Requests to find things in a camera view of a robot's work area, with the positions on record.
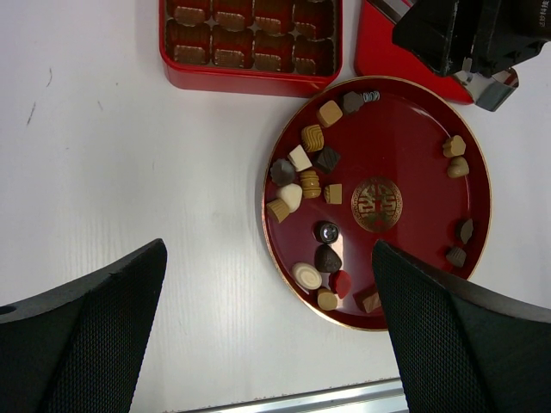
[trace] silver bar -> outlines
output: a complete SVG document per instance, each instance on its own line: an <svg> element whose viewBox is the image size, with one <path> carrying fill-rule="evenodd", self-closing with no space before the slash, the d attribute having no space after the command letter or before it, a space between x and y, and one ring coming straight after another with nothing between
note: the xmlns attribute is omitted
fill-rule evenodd
<svg viewBox="0 0 551 413"><path fill-rule="evenodd" d="M409 411L399 379L297 394L283 398L193 410L194 413L402 413Z"/></svg>
<svg viewBox="0 0 551 413"><path fill-rule="evenodd" d="M518 74L512 68L492 77L483 77L478 73L467 71L460 71L454 74L454 77L473 97L476 106L490 112L498 110L519 85Z"/></svg>
<svg viewBox="0 0 551 413"><path fill-rule="evenodd" d="M396 24L410 9L402 0L368 0L392 23Z"/></svg>

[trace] gold emblem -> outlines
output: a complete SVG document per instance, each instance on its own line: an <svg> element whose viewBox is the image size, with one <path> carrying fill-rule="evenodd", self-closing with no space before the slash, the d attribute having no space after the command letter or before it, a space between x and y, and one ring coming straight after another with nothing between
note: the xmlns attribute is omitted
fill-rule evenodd
<svg viewBox="0 0 551 413"><path fill-rule="evenodd" d="M403 206L396 184L382 176L366 179L352 195L354 218L369 232L390 230L398 222Z"/></svg>

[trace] scratch mark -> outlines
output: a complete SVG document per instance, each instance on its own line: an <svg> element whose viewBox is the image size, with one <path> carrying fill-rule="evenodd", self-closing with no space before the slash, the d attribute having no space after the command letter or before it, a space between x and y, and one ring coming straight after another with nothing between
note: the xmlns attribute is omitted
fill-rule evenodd
<svg viewBox="0 0 551 413"><path fill-rule="evenodd" d="M29 123L31 123L31 119L33 119L34 110L36 109L36 102L33 103L33 108L31 109L31 114L28 116L27 120L27 126Z"/></svg>
<svg viewBox="0 0 551 413"><path fill-rule="evenodd" d="M52 68L50 68L50 80L48 81L48 84L46 85L46 87L50 85L50 83L52 82L52 79L53 79Z"/></svg>

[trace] white chocolate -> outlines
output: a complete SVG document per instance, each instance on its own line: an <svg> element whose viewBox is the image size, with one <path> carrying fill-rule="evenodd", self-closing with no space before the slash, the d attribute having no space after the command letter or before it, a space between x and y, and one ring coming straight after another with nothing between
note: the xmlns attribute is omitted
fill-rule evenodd
<svg viewBox="0 0 551 413"><path fill-rule="evenodd" d="M291 269L296 282L306 290L317 290L321 287L321 274L309 264L299 262Z"/></svg>
<svg viewBox="0 0 551 413"><path fill-rule="evenodd" d="M289 153L289 161L293 164L294 168L297 170L297 172L301 172L302 170L307 170L308 168L312 168L312 162L310 162L310 159L308 158L308 155L306 152L304 152L304 148L302 145L298 145L296 148Z"/></svg>
<svg viewBox="0 0 551 413"><path fill-rule="evenodd" d="M296 183L291 183L283 188L279 188L276 196L287 204L290 213L294 213L299 209L300 202L302 201L302 188Z"/></svg>

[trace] dark chocolate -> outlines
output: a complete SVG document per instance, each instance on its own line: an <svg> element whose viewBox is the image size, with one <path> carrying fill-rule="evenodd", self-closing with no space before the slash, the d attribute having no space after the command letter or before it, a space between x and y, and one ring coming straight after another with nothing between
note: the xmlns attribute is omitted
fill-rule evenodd
<svg viewBox="0 0 551 413"><path fill-rule="evenodd" d="M473 236L473 231L473 220L467 219L457 224L457 227L455 228L455 235L461 240L462 243L468 243L469 239Z"/></svg>
<svg viewBox="0 0 551 413"><path fill-rule="evenodd" d="M446 259L454 267L463 268L465 260L467 260L467 253L459 247L453 247L446 254Z"/></svg>
<svg viewBox="0 0 551 413"><path fill-rule="evenodd" d="M319 243L334 243L338 238L338 226L329 221L320 221L316 224L314 236Z"/></svg>
<svg viewBox="0 0 551 413"><path fill-rule="evenodd" d="M354 114L364 105L363 96L356 92L349 92L341 99L341 110L344 114Z"/></svg>
<svg viewBox="0 0 551 413"><path fill-rule="evenodd" d="M354 300L358 308L368 314L381 307L381 299L375 285L354 294Z"/></svg>
<svg viewBox="0 0 551 413"><path fill-rule="evenodd" d="M287 159L278 159L269 170L272 182L278 187L285 187L293 183L296 169Z"/></svg>
<svg viewBox="0 0 551 413"><path fill-rule="evenodd" d="M335 273L343 266L343 262L329 245L320 245L316 250L314 264L320 273Z"/></svg>
<svg viewBox="0 0 551 413"><path fill-rule="evenodd" d="M341 156L338 153L326 145L324 149L316 154L316 157L313 159L313 166L324 174L330 174L337 167L340 158Z"/></svg>

